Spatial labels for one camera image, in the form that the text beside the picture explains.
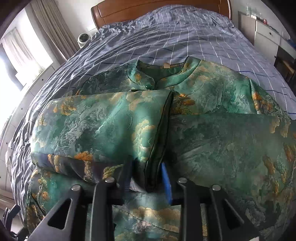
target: green knot button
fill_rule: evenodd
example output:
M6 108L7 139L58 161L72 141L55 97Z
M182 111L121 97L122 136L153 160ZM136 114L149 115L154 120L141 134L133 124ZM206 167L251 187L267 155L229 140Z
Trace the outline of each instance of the green knot button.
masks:
M146 85L146 89L152 90L152 85Z

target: bed sheet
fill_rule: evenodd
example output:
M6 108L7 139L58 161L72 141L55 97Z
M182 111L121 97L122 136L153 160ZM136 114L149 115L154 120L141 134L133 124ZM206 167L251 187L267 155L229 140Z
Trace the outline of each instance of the bed sheet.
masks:
M213 61L250 77L296 119L296 98L282 76L225 16L191 6L167 5L136 20L105 25L49 78L12 139L11 176L16 204L24 208L34 165L30 157L33 126L45 105L89 77L128 62L163 65L187 56Z

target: white dresser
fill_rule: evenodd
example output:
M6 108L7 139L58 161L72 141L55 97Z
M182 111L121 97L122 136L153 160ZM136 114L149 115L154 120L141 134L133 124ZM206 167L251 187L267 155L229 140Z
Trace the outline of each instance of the white dresser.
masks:
M269 26L241 12L239 12L239 30L272 65L276 60L279 46L296 59L296 50L288 41Z
M21 91L22 96L20 104L13 111L12 117L8 123L5 134L3 136L3 140L0 145L0 191L5 190L11 192L10 180L7 173L7 167L5 165L5 153L7 151L8 144L13 138L15 130L17 129L21 119L24 117L30 103L54 71L54 67L50 65L37 77L37 79L30 87L25 86L24 89Z

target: beige curtain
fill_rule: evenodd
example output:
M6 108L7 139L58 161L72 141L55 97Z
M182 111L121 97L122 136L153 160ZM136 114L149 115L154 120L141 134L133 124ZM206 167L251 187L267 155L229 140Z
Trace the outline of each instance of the beige curtain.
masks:
M37 34L39 40L41 41L42 45L44 48L46 48L46 45L44 41L47 43L47 46L50 50L47 51L49 56L52 58L52 55L56 58L57 62L59 65L62 65L66 59L64 55L61 53L61 51L58 49L58 47L55 45L55 43L51 40L51 38L48 36L48 34L45 32L44 28L42 27L40 21L38 20L31 4L28 4L25 7L27 16L29 18L29 21L31 22L31 25Z
M23 86L34 81L42 73L43 68L32 56L16 28L3 37L2 44L11 64L17 71L16 77Z
M80 48L55 1L33 0L31 6L45 32L65 59L72 57Z

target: bed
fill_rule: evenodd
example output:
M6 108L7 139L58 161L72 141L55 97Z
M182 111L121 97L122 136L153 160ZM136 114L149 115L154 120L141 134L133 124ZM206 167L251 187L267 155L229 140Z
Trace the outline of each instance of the bed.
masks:
M296 97L274 66L234 27L230 1L122 2L106 0L91 9L98 32L48 79L14 134L8 165L22 218L34 169L30 137L39 113L50 100L74 94L97 73L138 59L162 66L192 56L248 76L296 119Z

